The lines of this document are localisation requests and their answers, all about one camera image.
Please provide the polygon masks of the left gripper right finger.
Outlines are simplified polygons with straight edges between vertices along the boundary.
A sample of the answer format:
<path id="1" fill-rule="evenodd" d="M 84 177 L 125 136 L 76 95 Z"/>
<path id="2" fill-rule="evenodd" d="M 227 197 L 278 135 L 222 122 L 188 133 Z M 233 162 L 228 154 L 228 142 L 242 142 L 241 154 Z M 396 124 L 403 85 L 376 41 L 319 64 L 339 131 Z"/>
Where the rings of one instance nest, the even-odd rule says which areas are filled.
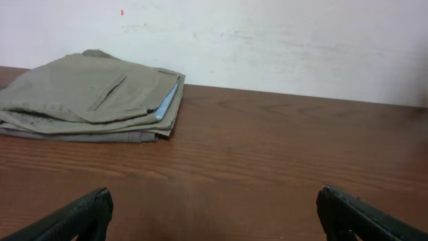
<path id="1" fill-rule="evenodd" d="M 318 192 L 316 205 L 327 241 L 427 241 L 427 233 L 332 186 Z"/>

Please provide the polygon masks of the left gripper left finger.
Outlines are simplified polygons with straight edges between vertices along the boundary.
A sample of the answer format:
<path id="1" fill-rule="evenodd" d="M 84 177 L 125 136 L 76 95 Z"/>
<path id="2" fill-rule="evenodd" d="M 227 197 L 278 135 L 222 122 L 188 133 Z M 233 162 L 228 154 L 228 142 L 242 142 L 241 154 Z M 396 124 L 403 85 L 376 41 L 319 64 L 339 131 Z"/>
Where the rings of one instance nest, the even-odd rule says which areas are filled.
<path id="1" fill-rule="evenodd" d="M 114 204 L 101 187 L 56 210 L 3 241 L 105 241 Z"/>

